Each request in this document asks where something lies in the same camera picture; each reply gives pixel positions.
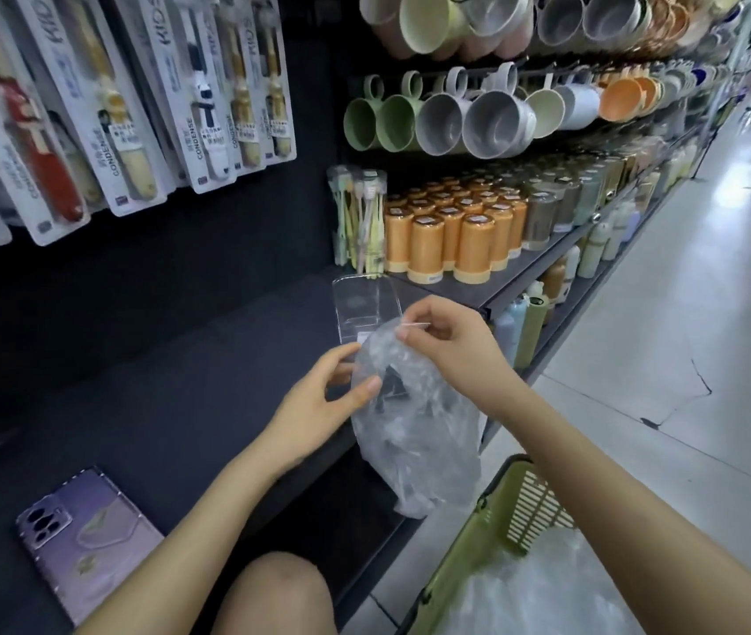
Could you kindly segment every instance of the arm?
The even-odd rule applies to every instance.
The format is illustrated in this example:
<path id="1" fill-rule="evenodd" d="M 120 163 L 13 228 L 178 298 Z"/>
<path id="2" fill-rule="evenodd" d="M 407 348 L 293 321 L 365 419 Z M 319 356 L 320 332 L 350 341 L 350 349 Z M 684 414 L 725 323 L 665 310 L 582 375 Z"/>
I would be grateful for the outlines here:
<path id="1" fill-rule="evenodd" d="M 528 451 L 648 633 L 751 633 L 751 573 L 536 394 L 478 313 L 430 296 L 399 338 Z"/>
<path id="2" fill-rule="evenodd" d="M 381 387 L 377 377 L 327 402 L 349 382 L 340 361 L 357 343 L 326 352 L 285 396 L 269 425 L 232 459 L 166 539 L 77 630 L 79 635 L 187 635 L 249 514 L 284 472 L 323 445 Z"/>

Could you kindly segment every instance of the hand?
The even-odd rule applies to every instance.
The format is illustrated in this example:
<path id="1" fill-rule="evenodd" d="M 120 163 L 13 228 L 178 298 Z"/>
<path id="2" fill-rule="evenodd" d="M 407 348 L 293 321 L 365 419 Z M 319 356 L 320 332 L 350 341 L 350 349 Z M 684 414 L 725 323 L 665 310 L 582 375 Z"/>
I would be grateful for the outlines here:
<path id="1" fill-rule="evenodd" d="M 326 401 L 326 387 L 349 383 L 352 363 L 341 363 L 360 350 L 348 343 L 329 350 L 285 395 L 269 425 L 261 433 L 278 466 L 287 470 L 325 444 L 329 437 L 381 388 L 379 377 L 370 377 L 335 401 Z"/>
<path id="2" fill-rule="evenodd" d="M 508 397 L 522 384 L 481 315 L 440 296 L 427 296 L 405 311 L 399 340 L 430 358 L 445 380 L 488 416 L 502 418 Z"/>

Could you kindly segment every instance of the green shopping basket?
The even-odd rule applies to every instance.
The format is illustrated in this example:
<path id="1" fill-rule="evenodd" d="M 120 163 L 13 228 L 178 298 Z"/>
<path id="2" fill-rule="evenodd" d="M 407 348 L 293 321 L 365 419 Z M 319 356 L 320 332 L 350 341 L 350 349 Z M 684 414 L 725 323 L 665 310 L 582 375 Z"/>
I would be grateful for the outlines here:
<path id="1" fill-rule="evenodd" d="M 524 557 L 550 526 L 575 527 L 526 455 L 508 457 L 482 493 L 397 635 L 432 635 L 464 581 L 500 549 Z"/>

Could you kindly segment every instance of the store aisle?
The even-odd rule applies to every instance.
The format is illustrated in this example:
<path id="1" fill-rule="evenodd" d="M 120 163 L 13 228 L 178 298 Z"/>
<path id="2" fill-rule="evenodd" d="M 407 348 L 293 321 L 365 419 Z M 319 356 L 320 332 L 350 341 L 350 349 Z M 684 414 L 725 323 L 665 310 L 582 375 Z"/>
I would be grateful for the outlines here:
<path id="1" fill-rule="evenodd" d="M 699 180 L 650 220 L 534 387 L 751 568 L 751 127 L 740 131 L 741 117 Z M 518 451 L 499 432 L 482 455 L 484 482 Z M 344 635 L 394 632 L 467 514 L 430 516 Z"/>

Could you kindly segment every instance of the plastic bag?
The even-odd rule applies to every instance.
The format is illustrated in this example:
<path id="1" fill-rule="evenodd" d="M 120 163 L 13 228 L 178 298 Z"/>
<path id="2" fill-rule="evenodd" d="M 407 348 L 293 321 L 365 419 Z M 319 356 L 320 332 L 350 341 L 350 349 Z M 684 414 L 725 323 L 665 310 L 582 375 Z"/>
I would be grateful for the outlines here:
<path id="1" fill-rule="evenodd" d="M 465 583 L 437 635 L 643 635 L 581 531 L 552 527 Z"/>
<path id="2" fill-rule="evenodd" d="M 396 512 L 421 519 L 440 504 L 471 504 L 481 476 L 479 411 L 434 363 L 396 338 L 399 319 L 372 332 L 353 387 L 377 374 L 381 391 L 352 415 L 361 454 L 391 487 Z"/>

